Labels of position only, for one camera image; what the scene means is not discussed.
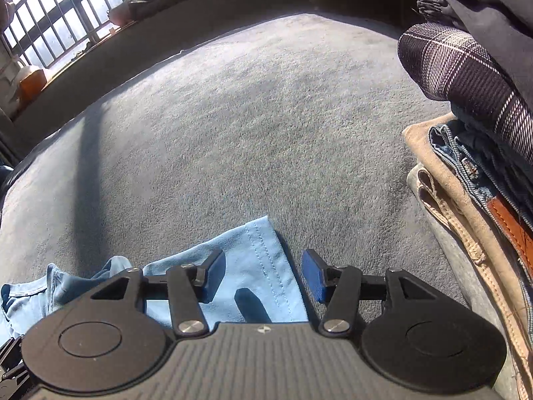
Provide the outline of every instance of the wall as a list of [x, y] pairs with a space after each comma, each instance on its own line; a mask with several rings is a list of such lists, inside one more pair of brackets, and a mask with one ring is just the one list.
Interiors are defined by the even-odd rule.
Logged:
[[21, 114], [15, 126], [36, 145], [88, 105], [155, 63], [281, 14], [307, 0], [188, 0], [119, 32], [58, 76]]

